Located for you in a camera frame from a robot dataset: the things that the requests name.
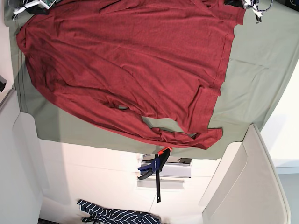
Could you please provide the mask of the white partition panel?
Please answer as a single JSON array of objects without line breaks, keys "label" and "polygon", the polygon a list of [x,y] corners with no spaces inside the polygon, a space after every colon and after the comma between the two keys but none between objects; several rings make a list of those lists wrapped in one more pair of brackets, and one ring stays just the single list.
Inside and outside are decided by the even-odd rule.
[{"label": "white partition panel", "polygon": [[227,147],[199,203],[205,224],[289,224],[290,207],[256,125]]},{"label": "white partition panel", "polygon": [[0,222],[36,224],[43,193],[29,153],[33,121],[27,130],[15,90],[0,104]]}]

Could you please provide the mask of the red T-shirt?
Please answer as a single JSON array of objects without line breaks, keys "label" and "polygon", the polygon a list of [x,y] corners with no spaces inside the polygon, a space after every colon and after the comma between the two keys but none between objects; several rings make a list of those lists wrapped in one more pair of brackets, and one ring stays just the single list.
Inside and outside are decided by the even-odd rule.
[{"label": "red T-shirt", "polygon": [[208,149],[234,28],[221,0],[63,0],[16,35],[32,85],[97,127],[166,147]]}]

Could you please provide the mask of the green table cloth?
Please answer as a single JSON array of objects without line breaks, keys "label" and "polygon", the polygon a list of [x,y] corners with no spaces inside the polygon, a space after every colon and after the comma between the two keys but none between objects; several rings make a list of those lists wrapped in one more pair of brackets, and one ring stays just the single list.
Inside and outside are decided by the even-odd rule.
[{"label": "green table cloth", "polygon": [[[23,13],[12,20],[12,9],[3,1],[3,19],[9,27],[14,88],[20,110],[35,119],[37,135],[42,140],[61,146],[108,148],[150,154],[157,149],[152,144],[136,141],[95,127],[47,101],[32,85],[15,36],[30,14]],[[250,124],[265,131],[272,128],[272,138],[286,121],[274,115],[288,83],[294,78],[299,59],[298,12],[274,3],[261,24],[246,12],[243,25],[234,29],[235,38],[229,57],[226,79],[221,87],[210,127],[221,127],[223,137],[208,150],[176,148],[174,155],[195,159],[219,159],[227,146],[241,141]]]}]

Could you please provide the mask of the blue black bar clamp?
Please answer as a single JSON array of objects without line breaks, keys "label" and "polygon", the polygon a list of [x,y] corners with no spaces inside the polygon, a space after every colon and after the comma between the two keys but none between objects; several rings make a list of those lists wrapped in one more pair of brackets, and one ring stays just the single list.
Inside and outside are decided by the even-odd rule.
[{"label": "blue black bar clamp", "polygon": [[152,175],[156,176],[156,197],[157,203],[161,202],[161,188],[160,188],[160,172],[162,172],[165,163],[167,162],[170,154],[172,152],[172,148],[166,147],[158,151],[155,155],[154,159],[150,160],[149,165],[139,167],[140,176],[139,180],[145,180]]}]

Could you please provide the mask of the white partition panel left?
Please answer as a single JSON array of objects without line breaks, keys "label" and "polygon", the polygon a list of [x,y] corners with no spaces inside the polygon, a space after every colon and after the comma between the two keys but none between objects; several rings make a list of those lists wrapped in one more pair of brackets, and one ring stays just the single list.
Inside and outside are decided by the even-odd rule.
[{"label": "white partition panel left", "polygon": [[33,121],[27,130],[15,90],[0,104],[0,222],[36,224],[43,193],[29,153]]}]

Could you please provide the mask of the navy striped shirt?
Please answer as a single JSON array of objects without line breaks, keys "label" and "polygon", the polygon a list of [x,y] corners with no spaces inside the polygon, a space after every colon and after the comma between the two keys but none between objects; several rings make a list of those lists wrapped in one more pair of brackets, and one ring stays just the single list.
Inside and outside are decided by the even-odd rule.
[{"label": "navy striped shirt", "polygon": [[89,214],[81,221],[88,224],[161,224],[148,212],[107,209],[85,200],[78,200],[77,205],[82,212]]}]

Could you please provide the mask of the white partition panel right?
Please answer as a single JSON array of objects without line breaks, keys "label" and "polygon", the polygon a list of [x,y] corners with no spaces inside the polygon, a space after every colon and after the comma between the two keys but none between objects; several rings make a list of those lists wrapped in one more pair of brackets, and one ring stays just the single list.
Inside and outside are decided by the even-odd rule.
[{"label": "white partition panel right", "polygon": [[290,207],[256,125],[227,147],[199,203],[205,224],[289,224]]}]

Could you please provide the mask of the aluminium table frame rail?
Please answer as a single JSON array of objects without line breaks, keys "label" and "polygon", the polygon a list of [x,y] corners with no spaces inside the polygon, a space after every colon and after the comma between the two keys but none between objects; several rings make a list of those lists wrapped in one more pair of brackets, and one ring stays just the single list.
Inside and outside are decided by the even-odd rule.
[{"label": "aluminium table frame rail", "polygon": [[[184,189],[184,182],[191,178],[192,159],[170,156],[164,164],[160,177],[160,189],[166,191],[180,191]],[[156,190],[156,175],[152,174],[144,180],[137,180],[138,189]]]}]

